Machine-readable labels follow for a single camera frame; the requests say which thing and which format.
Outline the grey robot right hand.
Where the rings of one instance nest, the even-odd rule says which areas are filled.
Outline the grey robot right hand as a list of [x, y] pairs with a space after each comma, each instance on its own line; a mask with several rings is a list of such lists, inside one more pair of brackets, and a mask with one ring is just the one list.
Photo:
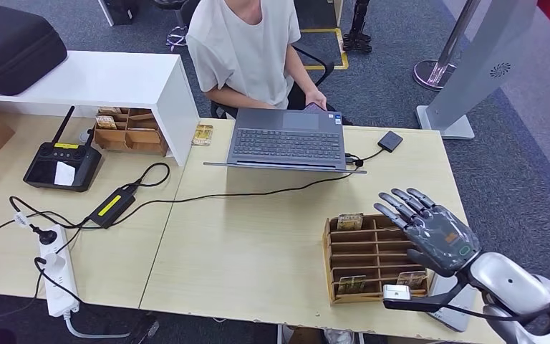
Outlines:
[[429, 196], [408, 188], [381, 192], [383, 204], [374, 208], [385, 215], [415, 245], [407, 251], [412, 261], [444, 277], [467, 267], [481, 253], [474, 231], [452, 211]]

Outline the person's left hand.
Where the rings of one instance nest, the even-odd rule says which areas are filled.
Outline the person's left hand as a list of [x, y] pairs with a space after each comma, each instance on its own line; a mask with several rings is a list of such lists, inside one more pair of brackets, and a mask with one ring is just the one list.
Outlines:
[[305, 108], [327, 110], [327, 98], [318, 89], [310, 90], [305, 93]]

